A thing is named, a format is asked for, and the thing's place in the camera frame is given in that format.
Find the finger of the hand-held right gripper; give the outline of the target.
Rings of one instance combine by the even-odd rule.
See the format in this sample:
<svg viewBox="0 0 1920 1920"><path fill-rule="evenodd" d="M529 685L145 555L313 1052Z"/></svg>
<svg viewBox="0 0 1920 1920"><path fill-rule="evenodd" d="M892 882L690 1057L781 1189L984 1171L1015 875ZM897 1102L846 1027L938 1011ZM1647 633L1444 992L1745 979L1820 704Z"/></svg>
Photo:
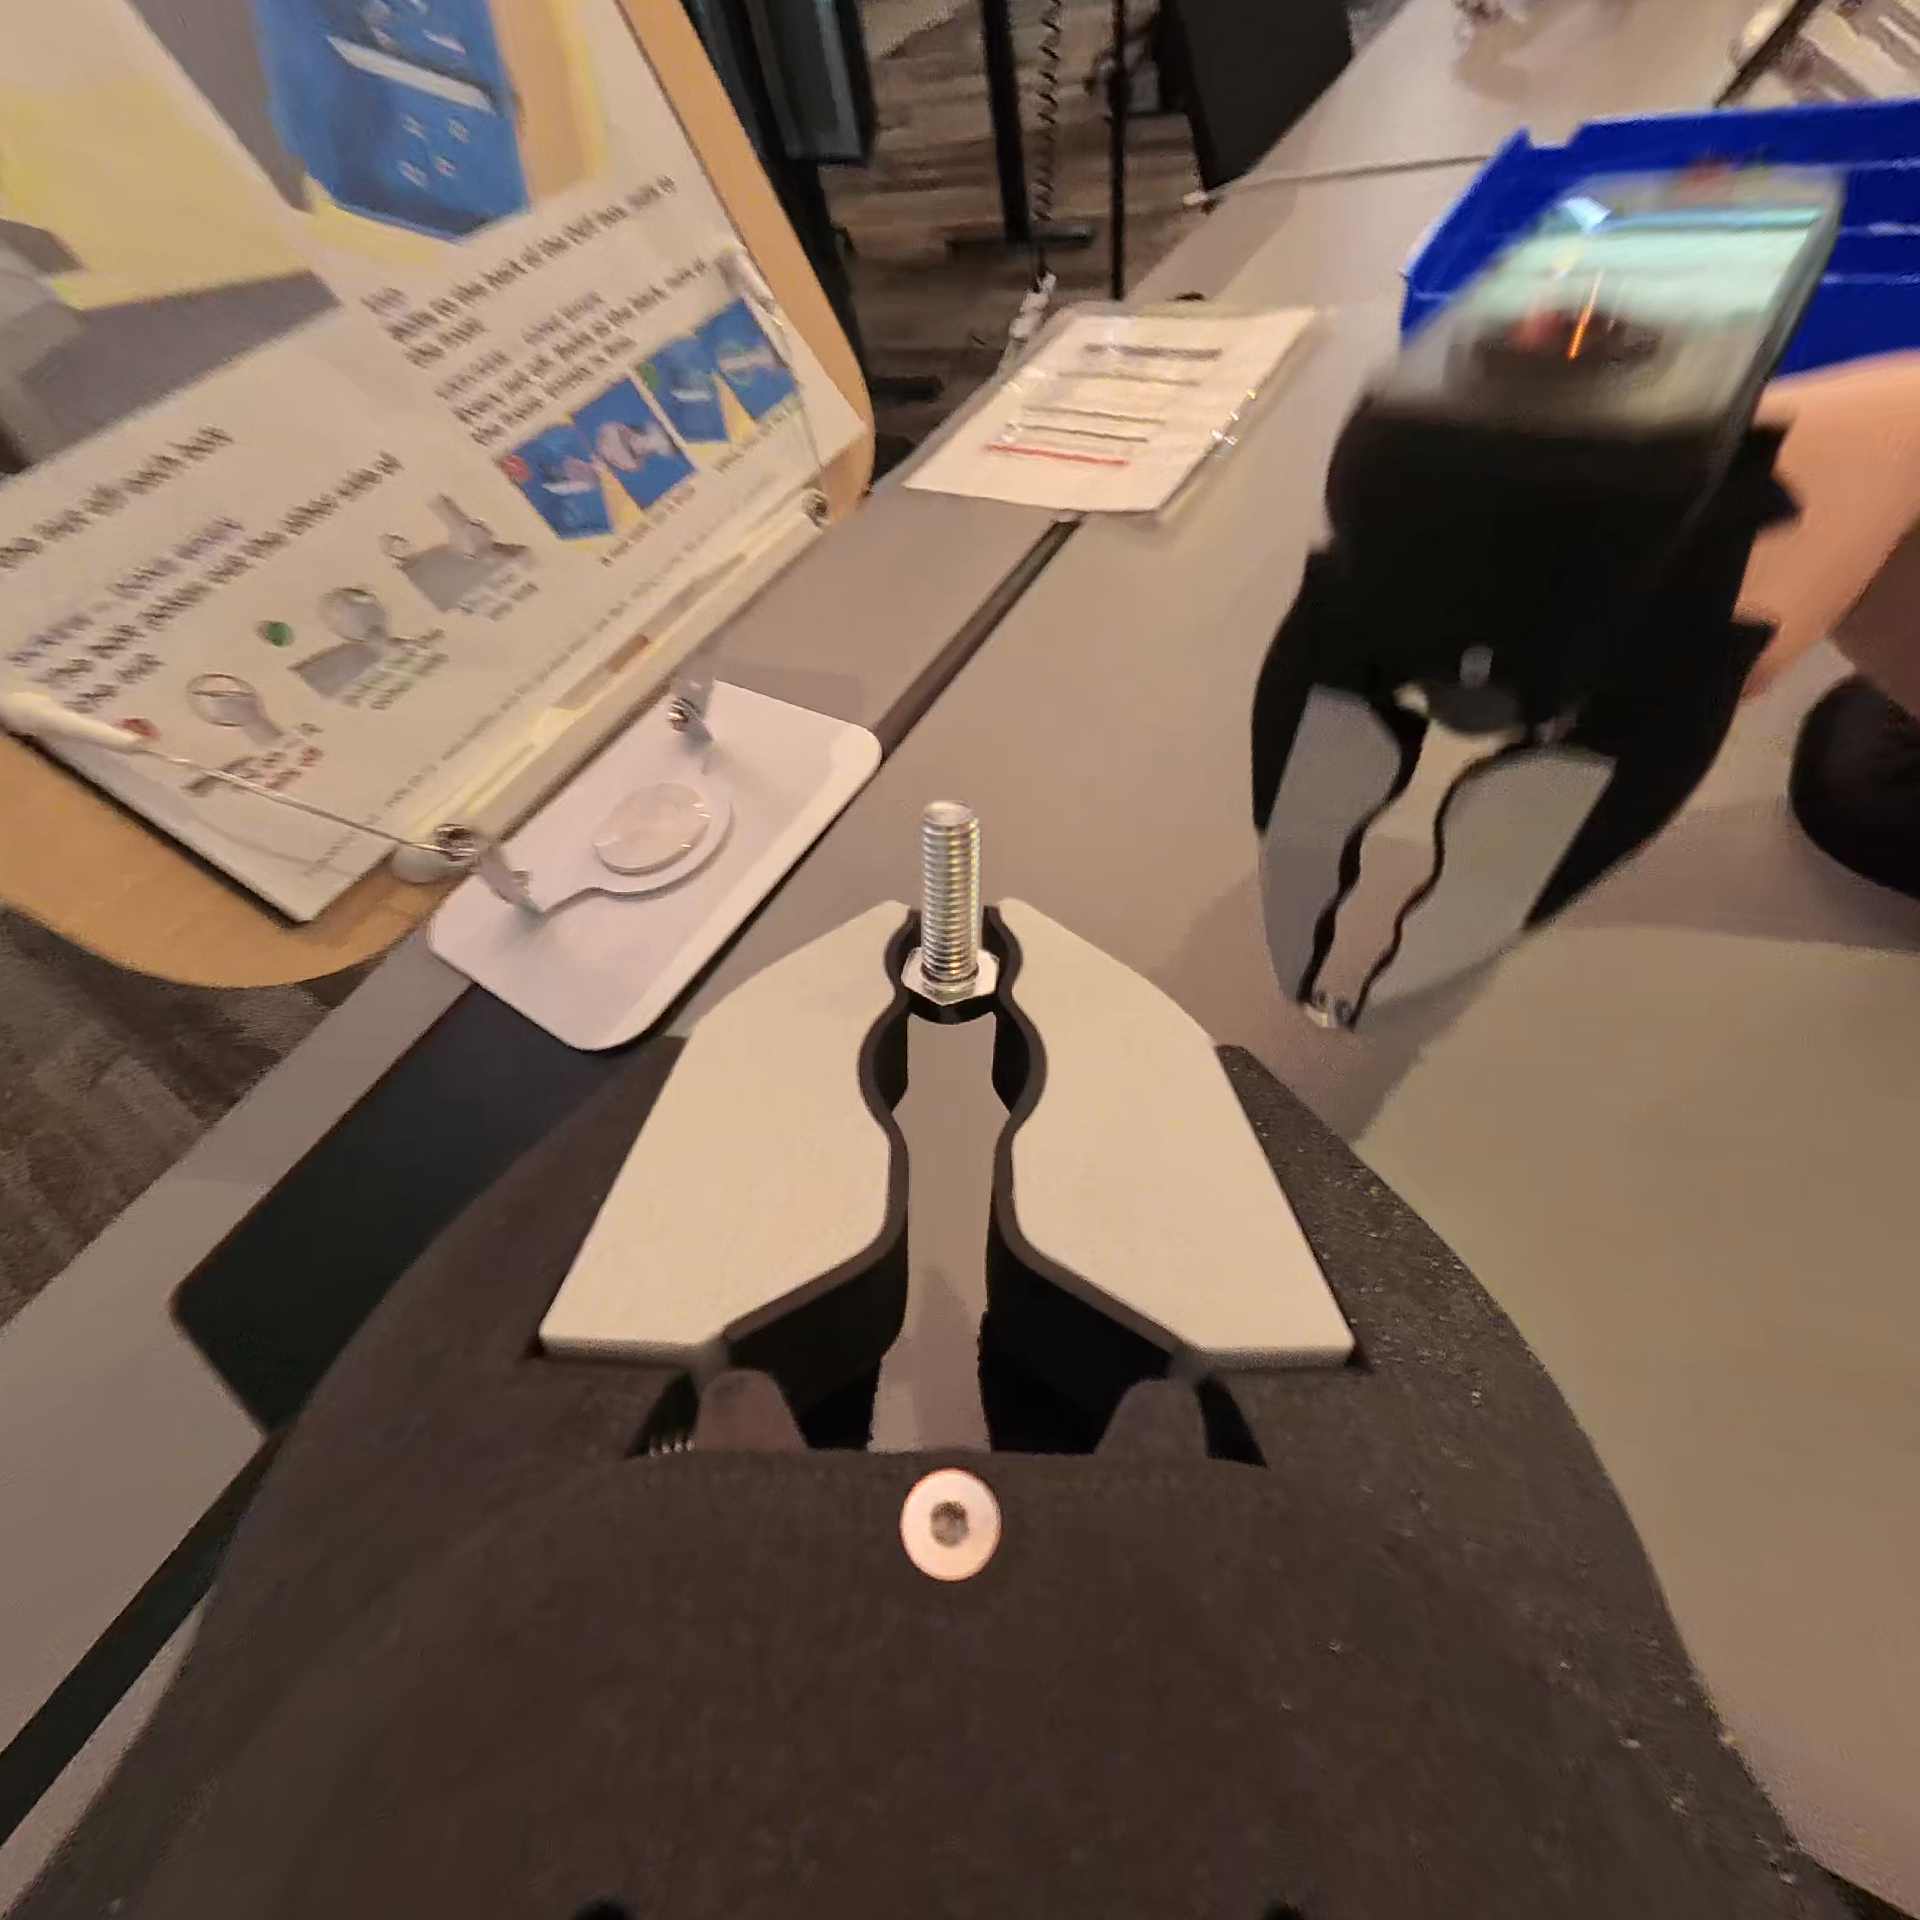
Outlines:
<svg viewBox="0 0 1920 1920"><path fill-rule="evenodd" d="M1363 1018L1403 904L1427 880L1427 830L1394 830L1427 718L1313 690L1264 827L1264 940L1286 999L1322 990Z"/></svg>
<svg viewBox="0 0 1920 1920"><path fill-rule="evenodd" d="M1347 1028L1452 987L1524 928L1609 787L1595 752L1498 752L1441 769L1363 832L1347 891Z"/></svg>

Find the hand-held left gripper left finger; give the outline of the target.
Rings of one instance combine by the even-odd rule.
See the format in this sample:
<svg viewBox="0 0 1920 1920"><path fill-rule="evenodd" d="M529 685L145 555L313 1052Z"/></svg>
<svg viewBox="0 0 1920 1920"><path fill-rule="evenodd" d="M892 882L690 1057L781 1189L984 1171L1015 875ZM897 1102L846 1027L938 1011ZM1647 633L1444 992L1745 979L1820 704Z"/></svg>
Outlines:
<svg viewBox="0 0 1920 1920"><path fill-rule="evenodd" d="M761 1372L811 1442L873 1442L907 1305L907 946L907 904L880 900L707 1005L540 1324L546 1360Z"/></svg>

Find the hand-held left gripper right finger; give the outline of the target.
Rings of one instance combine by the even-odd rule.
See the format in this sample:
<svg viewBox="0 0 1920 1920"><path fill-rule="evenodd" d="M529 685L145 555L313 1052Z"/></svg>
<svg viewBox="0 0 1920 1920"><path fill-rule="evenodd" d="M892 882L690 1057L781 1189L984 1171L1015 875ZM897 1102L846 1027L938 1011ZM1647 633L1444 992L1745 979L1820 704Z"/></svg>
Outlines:
<svg viewBox="0 0 1920 1920"><path fill-rule="evenodd" d="M1089 1452L1148 1381L1338 1372L1337 1291L1210 1034L1148 976L1027 900L998 959L980 1409L998 1452Z"/></svg>

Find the blue plastic bin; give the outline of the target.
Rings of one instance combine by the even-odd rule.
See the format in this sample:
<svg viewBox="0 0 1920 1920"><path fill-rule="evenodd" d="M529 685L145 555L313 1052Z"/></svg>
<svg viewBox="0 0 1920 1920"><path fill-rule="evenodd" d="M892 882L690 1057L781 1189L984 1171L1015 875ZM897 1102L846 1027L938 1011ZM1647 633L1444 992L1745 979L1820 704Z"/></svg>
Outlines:
<svg viewBox="0 0 1920 1920"><path fill-rule="evenodd" d="M1559 148L1514 130L1408 257L1400 330L1427 324L1576 179L1708 159L1847 172L1836 253L1783 355L1783 375L1916 351L1912 98L1602 118Z"/></svg>

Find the silver hex bolt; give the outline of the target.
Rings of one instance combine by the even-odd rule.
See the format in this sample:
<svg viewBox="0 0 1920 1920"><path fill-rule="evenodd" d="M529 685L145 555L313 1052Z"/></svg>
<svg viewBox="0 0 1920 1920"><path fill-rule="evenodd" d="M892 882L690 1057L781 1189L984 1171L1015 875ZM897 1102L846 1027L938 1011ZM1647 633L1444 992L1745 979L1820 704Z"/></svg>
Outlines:
<svg viewBox="0 0 1920 1920"><path fill-rule="evenodd" d="M998 958L985 940L980 894L980 816L957 799L920 810L920 910L902 987L931 1021L970 1021L997 1008Z"/></svg>

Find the black elbow rest pad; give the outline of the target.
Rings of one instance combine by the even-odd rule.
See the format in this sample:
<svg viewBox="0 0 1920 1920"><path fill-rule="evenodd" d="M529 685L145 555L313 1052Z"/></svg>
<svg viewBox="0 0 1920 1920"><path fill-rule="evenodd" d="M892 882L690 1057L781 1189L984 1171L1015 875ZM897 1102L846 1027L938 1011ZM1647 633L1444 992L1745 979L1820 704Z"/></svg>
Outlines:
<svg viewBox="0 0 1920 1920"><path fill-rule="evenodd" d="M1814 851L1916 900L1916 718L1866 675L1809 710L1789 757L1789 810Z"/></svg>

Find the person's right hand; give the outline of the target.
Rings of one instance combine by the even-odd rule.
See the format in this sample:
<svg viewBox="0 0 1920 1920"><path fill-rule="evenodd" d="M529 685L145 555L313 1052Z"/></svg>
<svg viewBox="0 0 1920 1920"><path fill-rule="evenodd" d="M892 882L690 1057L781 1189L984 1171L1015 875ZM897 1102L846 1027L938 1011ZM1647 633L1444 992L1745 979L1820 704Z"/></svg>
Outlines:
<svg viewBox="0 0 1920 1920"><path fill-rule="evenodd" d="M1745 698L1836 640L1916 530L1916 353L1775 378L1764 420L1783 424L1775 480L1789 518L1753 541L1740 614L1771 640Z"/></svg>

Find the white paper sheet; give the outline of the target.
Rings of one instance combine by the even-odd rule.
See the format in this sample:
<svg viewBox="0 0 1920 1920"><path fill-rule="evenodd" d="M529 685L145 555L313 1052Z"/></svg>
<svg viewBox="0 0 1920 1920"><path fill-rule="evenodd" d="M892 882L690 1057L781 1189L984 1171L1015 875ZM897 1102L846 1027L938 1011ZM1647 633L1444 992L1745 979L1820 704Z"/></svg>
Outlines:
<svg viewBox="0 0 1920 1920"><path fill-rule="evenodd" d="M1167 517L1241 445L1319 330L1317 307L1068 307L902 482L1054 522Z"/></svg>

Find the wooden standing desk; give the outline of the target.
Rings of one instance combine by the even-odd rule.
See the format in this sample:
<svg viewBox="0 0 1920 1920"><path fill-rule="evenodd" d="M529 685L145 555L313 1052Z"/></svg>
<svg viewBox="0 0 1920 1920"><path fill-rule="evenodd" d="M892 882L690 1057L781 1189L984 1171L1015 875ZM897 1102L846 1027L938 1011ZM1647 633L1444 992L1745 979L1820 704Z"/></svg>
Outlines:
<svg viewBox="0 0 1920 1920"><path fill-rule="evenodd" d="M1039 72L1039 135L1040 166L1027 170L1027 140L1023 121L1023 69L1015 49L1015 6L1011 4L977 4L980 34L980 72L988 108L988 154L998 223L984 228L977 246L997 246L1003 253L1027 253L1035 261L1048 261L1054 253L1086 253L1098 228L1086 223L1061 223L1054 207L1054 164L1057 164L1057 75L1061 75L1061 30L1066 6L1040 4L1040 72Z"/></svg>

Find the wooden document stand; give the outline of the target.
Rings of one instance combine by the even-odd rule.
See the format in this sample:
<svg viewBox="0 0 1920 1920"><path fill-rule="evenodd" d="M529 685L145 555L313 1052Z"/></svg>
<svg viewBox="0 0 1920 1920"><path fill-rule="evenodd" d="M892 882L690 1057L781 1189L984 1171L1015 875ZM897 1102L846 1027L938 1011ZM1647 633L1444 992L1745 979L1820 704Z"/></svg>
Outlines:
<svg viewBox="0 0 1920 1920"><path fill-rule="evenodd" d="M877 770L874 724L716 678L712 645L843 518L874 464L852 347L679 4L625 4L746 240L751 284L854 413L854 447L766 518L698 598L661 614L481 810L394 836L310 925L279 919L55 755L137 755L35 693L4 695L4 908L128 974L289 987L367 962L419 925L438 959L577 1052L627 1045L707 971Z"/></svg>

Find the instruction board on stand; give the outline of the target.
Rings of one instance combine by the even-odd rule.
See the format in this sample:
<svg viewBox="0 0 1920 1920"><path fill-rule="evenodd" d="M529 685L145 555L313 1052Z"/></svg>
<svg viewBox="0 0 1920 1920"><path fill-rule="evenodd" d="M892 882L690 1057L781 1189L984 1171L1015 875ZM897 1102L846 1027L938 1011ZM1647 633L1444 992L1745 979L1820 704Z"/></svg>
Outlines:
<svg viewBox="0 0 1920 1920"><path fill-rule="evenodd" d="M4 695L279 919L854 436L619 4L4 4Z"/></svg>

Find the black metal rolling stand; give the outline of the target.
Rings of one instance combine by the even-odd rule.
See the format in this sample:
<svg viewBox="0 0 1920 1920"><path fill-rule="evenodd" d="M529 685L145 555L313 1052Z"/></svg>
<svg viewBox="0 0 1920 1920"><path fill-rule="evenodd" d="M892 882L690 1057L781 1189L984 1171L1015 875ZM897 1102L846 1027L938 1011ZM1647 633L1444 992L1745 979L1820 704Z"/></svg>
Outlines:
<svg viewBox="0 0 1920 1920"><path fill-rule="evenodd" d="M687 4L761 164L867 166L877 116L860 4Z"/></svg>

